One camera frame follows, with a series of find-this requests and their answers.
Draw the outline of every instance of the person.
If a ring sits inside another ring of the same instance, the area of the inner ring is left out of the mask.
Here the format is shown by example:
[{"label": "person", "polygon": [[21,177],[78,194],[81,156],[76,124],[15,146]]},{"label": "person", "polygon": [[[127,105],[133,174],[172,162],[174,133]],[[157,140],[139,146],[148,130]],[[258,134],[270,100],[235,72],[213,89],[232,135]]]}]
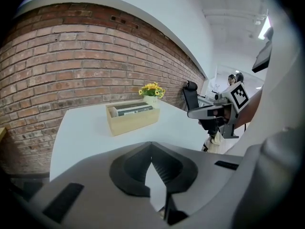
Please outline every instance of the person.
[{"label": "person", "polygon": [[236,74],[236,82],[244,83],[244,75],[243,73],[239,72]]},{"label": "person", "polygon": [[232,84],[236,83],[236,76],[234,74],[229,75],[228,83],[231,86]]}]

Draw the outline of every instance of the red brick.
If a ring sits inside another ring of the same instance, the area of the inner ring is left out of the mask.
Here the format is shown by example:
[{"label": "red brick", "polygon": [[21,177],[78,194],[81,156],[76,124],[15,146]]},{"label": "red brick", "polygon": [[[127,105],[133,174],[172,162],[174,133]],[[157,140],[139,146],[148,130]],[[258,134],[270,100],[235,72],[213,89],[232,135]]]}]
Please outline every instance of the red brick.
[{"label": "red brick", "polygon": [[19,118],[19,117],[18,117],[18,114],[17,114],[16,112],[10,114],[10,119],[11,119],[11,120],[16,120],[16,119],[18,119],[18,118]]},{"label": "red brick", "polygon": [[124,33],[124,32],[121,32],[121,31],[117,31],[117,30],[107,29],[107,34],[111,35],[111,36],[115,36],[115,37],[120,37],[120,38],[129,40],[129,41],[132,41],[132,42],[138,41],[137,37]]},{"label": "red brick", "polygon": [[135,52],[135,56],[139,59],[144,59],[147,60],[147,54],[142,53],[142,52]]},{"label": "red brick", "polygon": [[100,94],[108,94],[109,87],[93,87],[88,89],[75,89],[75,96],[90,96],[90,95],[100,95]]},{"label": "red brick", "polygon": [[8,114],[0,117],[0,125],[9,121],[10,121],[10,117]]},{"label": "red brick", "polygon": [[162,76],[162,72],[157,71],[157,70],[153,70],[153,69],[149,69],[149,68],[146,68],[146,69],[145,69],[145,72],[148,73],[148,74],[153,74],[153,75],[157,75],[157,76]]},{"label": "red brick", "polygon": [[11,57],[12,55],[15,54],[15,52],[16,52],[16,48],[15,47],[13,47],[13,48],[7,50],[6,52],[4,52],[0,56],[0,62],[5,60],[5,59],[7,59],[7,58],[9,58],[9,57]]},{"label": "red brick", "polygon": [[20,103],[20,106],[21,106],[22,109],[25,109],[25,108],[28,108],[28,107],[32,106],[29,99],[20,101],[19,103]]},{"label": "red brick", "polygon": [[150,61],[150,62],[159,64],[159,65],[164,65],[164,62],[162,60],[160,60],[158,58],[155,58],[155,57],[152,57],[150,55],[147,56],[147,60]]},{"label": "red brick", "polygon": [[9,65],[10,65],[10,59],[4,60],[4,61],[1,63],[1,68],[2,68],[2,69],[5,69],[5,68],[8,67]]},{"label": "red brick", "polygon": [[111,71],[110,77],[126,78],[126,71]]},{"label": "red brick", "polygon": [[86,42],[85,49],[103,50],[103,44],[100,42]]},{"label": "red brick", "polygon": [[66,99],[66,98],[73,98],[74,97],[74,91],[68,90],[68,91],[60,91],[58,93],[58,99]]},{"label": "red brick", "polygon": [[84,86],[101,86],[102,80],[101,79],[84,79]]},{"label": "red brick", "polygon": [[55,120],[48,120],[48,121],[44,122],[44,124],[47,128],[51,128],[51,127],[55,127],[55,126],[60,126],[61,121],[62,121],[62,118],[59,118],[59,119],[55,119]]},{"label": "red brick", "polygon": [[140,52],[143,52],[143,53],[148,53],[148,48],[146,48],[142,45],[131,42],[130,47],[134,50],[137,50],[137,51],[140,51]]},{"label": "red brick", "polygon": [[123,47],[120,47],[120,46],[116,46],[116,45],[105,44],[104,45],[104,50],[135,56],[135,51],[130,50],[128,48],[123,48]]},{"label": "red brick", "polygon": [[82,4],[82,3],[76,3],[76,4],[71,4],[69,7],[69,10],[85,10],[87,7],[87,4]]},{"label": "red brick", "polygon": [[78,70],[78,71],[74,72],[74,77],[76,79],[110,77],[110,71],[107,71],[107,70]]},{"label": "red brick", "polygon": [[60,36],[60,41],[73,41],[76,39],[76,33],[62,33]]},{"label": "red brick", "polygon": [[20,110],[20,104],[19,103],[13,103],[13,104],[7,105],[3,108],[3,110],[7,114],[11,113],[11,112],[14,112],[14,111],[17,111],[17,110]]},{"label": "red brick", "polygon": [[25,61],[15,64],[15,72],[22,71],[25,69]]},{"label": "red brick", "polygon": [[144,80],[134,80],[133,85],[135,86],[144,86]]},{"label": "red brick", "polygon": [[56,74],[45,74],[45,75],[39,75],[35,76],[29,79],[29,86],[35,86],[47,82],[53,82],[55,81]]},{"label": "red brick", "polygon": [[10,84],[10,78],[5,78],[2,81],[0,81],[0,88],[4,88]]},{"label": "red brick", "polygon": [[77,51],[75,52],[76,59],[106,59],[110,60],[112,55],[107,52],[99,51]]},{"label": "red brick", "polygon": [[163,55],[162,55],[161,59],[162,59],[163,61],[165,61],[165,62],[167,62],[167,63],[173,65],[173,61],[172,61],[171,59],[169,59],[169,58],[167,58],[167,57],[165,57],[165,56],[163,56]]},{"label": "red brick", "polygon": [[82,80],[56,82],[48,85],[48,92],[83,87]]},{"label": "red brick", "polygon": [[130,100],[132,99],[132,93],[124,93],[124,94],[107,94],[103,96],[104,102],[109,101],[122,101],[122,100]]},{"label": "red brick", "polygon": [[101,68],[132,71],[133,65],[126,63],[111,62],[111,61],[102,61]]},{"label": "red brick", "polygon": [[14,56],[12,56],[11,59],[10,59],[10,62],[13,64],[13,63],[16,63],[18,61],[30,58],[32,55],[33,55],[33,50],[29,49],[29,50],[20,52],[18,54],[15,54]]},{"label": "red brick", "polygon": [[128,57],[128,63],[146,66],[146,61],[132,57]]},{"label": "red brick", "polygon": [[33,24],[33,23],[35,23],[35,22],[38,22],[40,19],[41,19],[41,15],[37,15],[37,16],[28,18],[28,19],[26,19],[26,20],[22,20],[22,22],[20,22],[19,24],[17,24],[17,29],[19,29],[19,28],[21,28],[21,27],[24,27],[24,26],[26,26],[26,25],[29,25],[29,24]]},{"label": "red brick", "polygon": [[41,85],[34,87],[34,93],[35,95],[44,94],[48,91],[47,85]]},{"label": "red brick", "polygon": [[62,117],[62,112],[61,110],[56,110],[56,111],[50,111],[47,113],[43,113],[37,116],[38,122],[45,121],[45,120],[51,120],[51,119],[56,119]]},{"label": "red brick", "polygon": [[110,93],[112,94],[118,94],[118,93],[124,93],[125,87],[124,86],[112,86],[110,87]]},{"label": "red brick", "polygon": [[137,93],[140,90],[138,86],[126,86],[127,93]]},{"label": "red brick", "polygon": [[26,81],[23,81],[23,82],[18,82],[18,83],[16,84],[16,86],[17,86],[17,90],[18,90],[18,91],[21,91],[21,90],[23,90],[23,89],[26,89],[26,88],[28,87],[28,84],[27,84]]},{"label": "red brick", "polygon": [[140,74],[136,72],[128,72],[127,78],[133,78],[133,79],[141,79],[141,80],[149,80],[149,76],[145,74]]},{"label": "red brick", "polygon": [[117,30],[127,32],[129,34],[132,33],[132,28],[126,25],[118,25]]},{"label": "red brick", "polygon": [[110,20],[111,15],[104,13],[104,12],[93,12],[92,13],[93,18],[102,19],[102,20]]},{"label": "red brick", "polygon": [[30,115],[36,115],[38,113],[39,113],[38,108],[37,107],[32,107],[32,108],[28,108],[28,109],[18,111],[18,116],[19,116],[19,118],[23,118],[23,117],[27,117],[27,116],[30,116]]},{"label": "red brick", "polygon": [[55,19],[51,19],[51,20],[40,21],[40,22],[34,23],[32,26],[32,29],[36,30],[36,29],[49,27],[49,26],[61,25],[62,22],[63,22],[62,18],[55,18]]},{"label": "red brick", "polygon": [[31,125],[31,124],[37,123],[37,118],[36,118],[36,116],[30,116],[30,117],[25,118],[25,121],[28,125]]},{"label": "red brick", "polygon": [[37,57],[33,57],[27,60],[27,67],[35,66],[38,64],[53,62],[56,60],[56,54],[45,54]]},{"label": "red brick", "polygon": [[15,73],[11,78],[10,78],[10,82],[17,82],[17,81],[21,81],[23,79],[29,78],[31,76],[31,70],[27,69],[24,71],[20,71],[18,73]]},{"label": "red brick", "polygon": [[44,37],[35,38],[28,42],[28,48],[33,48],[44,44],[56,42],[57,39],[58,39],[58,35],[47,35]]},{"label": "red brick", "polygon": [[101,68],[101,62],[97,60],[86,60],[82,62],[83,68]]},{"label": "red brick", "polygon": [[86,25],[59,25],[54,26],[53,33],[61,33],[61,32],[82,32],[87,31]]},{"label": "red brick", "polygon": [[21,42],[27,41],[29,39],[32,39],[36,36],[36,31],[31,31],[29,33],[26,33],[20,37],[17,37],[13,40],[12,46],[19,44]]},{"label": "red brick", "polygon": [[112,60],[120,61],[120,62],[127,62],[127,56],[122,54],[112,54]]},{"label": "red brick", "polygon": [[56,53],[56,59],[57,60],[69,60],[69,59],[74,59],[74,52],[69,51],[69,52],[58,52]]},{"label": "red brick", "polygon": [[46,6],[46,7],[40,8],[38,11],[38,14],[61,11],[61,10],[68,10],[69,7],[70,7],[70,4],[58,4],[58,5]]},{"label": "red brick", "polygon": [[44,54],[48,52],[48,45],[39,46],[34,48],[34,55]]},{"label": "red brick", "polygon": [[49,45],[49,51],[82,49],[82,42],[57,42]]},{"label": "red brick", "polygon": [[51,34],[51,31],[52,31],[52,27],[47,27],[47,28],[39,29],[39,30],[37,30],[36,36],[49,35],[49,34]]},{"label": "red brick", "polygon": [[15,93],[16,91],[17,91],[16,85],[10,85],[10,86],[4,87],[0,90],[0,96],[1,96],[1,98],[3,98],[7,95]]},{"label": "red brick", "polygon": [[70,80],[70,79],[73,79],[73,78],[74,78],[74,73],[72,71],[56,73],[56,80],[57,81]]},{"label": "red brick", "polygon": [[0,79],[3,79],[5,77],[8,77],[9,75],[13,74],[15,71],[15,66],[12,65],[10,67],[5,68],[4,70],[1,71]]},{"label": "red brick", "polygon": [[47,72],[79,69],[80,67],[81,61],[54,62],[47,65]]},{"label": "red brick", "polygon": [[23,42],[16,46],[16,53],[26,50],[28,48],[28,42]]},{"label": "red brick", "polygon": [[30,99],[32,105],[37,105],[37,104],[43,104],[43,103],[47,103],[47,102],[52,102],[57,100],[57,93],[53,93],[53,94],[44,94],[38,97],[32,97]]},{"label": "red brick", "polygon": [[103,79],[103,85],[131,85],[132,80],[129,79]]},{"label": "red brick", "polygon": [[82,18],[81,19],[82,24],[90,24],[90,25],[101,25],[101,26],[106,26],[110,28],[116,28],[117,23],[113,21],[103,21],[100,19],[96,18]]},{"label": "red brick", "polygon": [[94,34],[94,33],[79,33],[77,36],[78,40],[83,41],[94,41],[94,42],[107,42],[107,43],[113,43],[113,37],[109,35],[100,35],[100,34]]},{"label": "red brick", "polygon": [[94,32],[99,34],[105,34],[106,28],[102,26],[89,25],[88,32]]},{"label": "red brick", "polygon": [[20,126],[24,126],[26,124],[27,123],[25,122],[25,120],[16,120],[16,121],[10,122],[11,128],[17,128]]},{"label": "red brick", "polygon": [[46,72],[46,67],[44,64],[34,66],[32,68],[32,75],[43,74]]},{"label": "red brick", "polygon": [[145,72],[145,69],[146,69],[145,67],[137,66],[137,65],[135,65],[134,68],[133,68],[133,70],[134,70],[135,72],[142,72],[142,73]]},{"label": "red brick", "polygon": [[121,38],[116,38],[116,37],[114,38],[113,43],[116,44],[116,45],[123,46],[123,47],[129,47],[130,46],[130,41],[125,40],[125,39],[121,39]]},{"label": "red brick", "polygon": [[52,110],[52,105],[50,103],[41,104],[38,106],[39,112],[46,112]]}]

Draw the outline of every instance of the black office chair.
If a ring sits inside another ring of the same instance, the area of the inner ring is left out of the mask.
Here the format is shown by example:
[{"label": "black office chair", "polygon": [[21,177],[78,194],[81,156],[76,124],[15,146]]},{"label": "black office chair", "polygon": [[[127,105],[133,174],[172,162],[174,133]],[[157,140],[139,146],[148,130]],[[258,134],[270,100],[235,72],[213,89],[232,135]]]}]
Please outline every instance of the black office chair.
[{"label": "black office chair", "polygon": [[197,84],[191,81],[188,81],[186,86],[183,88],[183,94],[188,110],[199,108],[197,89]]}]

